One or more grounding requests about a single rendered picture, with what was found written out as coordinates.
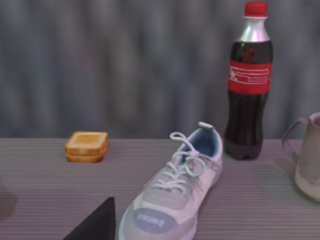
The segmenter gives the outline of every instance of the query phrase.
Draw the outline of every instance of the ceramic cup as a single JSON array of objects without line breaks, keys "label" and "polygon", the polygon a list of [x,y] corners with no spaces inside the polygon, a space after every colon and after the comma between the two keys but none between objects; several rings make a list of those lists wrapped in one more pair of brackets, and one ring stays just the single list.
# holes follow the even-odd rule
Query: ceramic cup
[{"label": "ceramic cup", "polygon": [[[289,135],[300,124],[306,126],[306,132],[300,153],[289,142]],[[282,147],[296,164],[295,183],[308,196],[320,202],[320,112],[309,118],[301,117],[282,137]]]}]

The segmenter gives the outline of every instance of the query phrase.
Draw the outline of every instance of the shoelace bow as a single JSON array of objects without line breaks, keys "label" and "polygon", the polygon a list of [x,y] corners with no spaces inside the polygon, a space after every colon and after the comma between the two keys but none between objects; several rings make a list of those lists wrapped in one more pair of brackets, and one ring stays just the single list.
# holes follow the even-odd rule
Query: shoelace bow
[{"label": "shoelace bow", "polygon": [[[201,176],[206,170],[206,163],[199,157],[206,158],[210,161],[210,158],[206,155],[200,154],[194,146],[188,141],[188,138],[180,133],[173,132],[170,134],[170,138],[175,141],[183,142],[188,148],[189,151],[177,151],[172,155],[173,162],[176,162],[178,158],[185,156],[185,162],[182,165],[176,167],[172,161],[166,163],[167,170],[162,174],[170,178],[170,180],[165,181],[163,179],[158,179],[154,184],[154,188],[160,188],[164,190],[173,190],[178,189],[182,192],[183,195],[186,194],[186,184],[187,182],[181,179],[181,176],[187,176],[194,179],[197,187],[203,191],[202,186],[198,180],[198,177]],[[195,166],[197,163],[200,164],[201,168],[199,171],[195,171],[190,166]]]}]

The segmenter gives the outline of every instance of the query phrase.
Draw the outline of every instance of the cola bottle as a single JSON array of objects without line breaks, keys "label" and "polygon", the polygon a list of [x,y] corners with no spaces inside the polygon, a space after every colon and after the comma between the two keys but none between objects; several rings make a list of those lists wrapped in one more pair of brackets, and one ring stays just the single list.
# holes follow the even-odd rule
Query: cola bottle
[{"label": "cola bottle", "polygon": [[246,3],[244,30],[231,48],[224,149],[236,160],[256,159],[263,144],[273,62],[273,45],[265,29],[267,11],[265,2]]}]

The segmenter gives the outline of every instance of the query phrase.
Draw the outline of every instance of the wooden table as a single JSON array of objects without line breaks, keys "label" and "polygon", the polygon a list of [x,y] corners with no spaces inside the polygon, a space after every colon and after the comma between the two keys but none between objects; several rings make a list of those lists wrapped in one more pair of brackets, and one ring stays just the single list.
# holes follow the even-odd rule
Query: wooden table
[{"label": "wooden table", "polygon": [[[65,142],[0,139],[0,240],[61,240],[111,196],[119,222],[179,146],[170,140],[114,139],[103,162],[83,164],[66,162]],[[294,170],[279,140],[266,140],[256,161],[224,157],[224,172],[202,205],[195,239],[319,240],[320,205],[297,189]]]}]

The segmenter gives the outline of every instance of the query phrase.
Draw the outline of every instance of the bottle base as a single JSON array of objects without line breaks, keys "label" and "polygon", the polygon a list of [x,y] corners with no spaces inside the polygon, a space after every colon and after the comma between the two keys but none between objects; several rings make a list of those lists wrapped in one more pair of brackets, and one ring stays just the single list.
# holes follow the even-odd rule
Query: bottle base
[{"label": "bottle base", "polygon": [[256,145],[238,145],[228,140],[223,140],[224,151],[235,160],[255,160],[259,157],[262,143]]}]

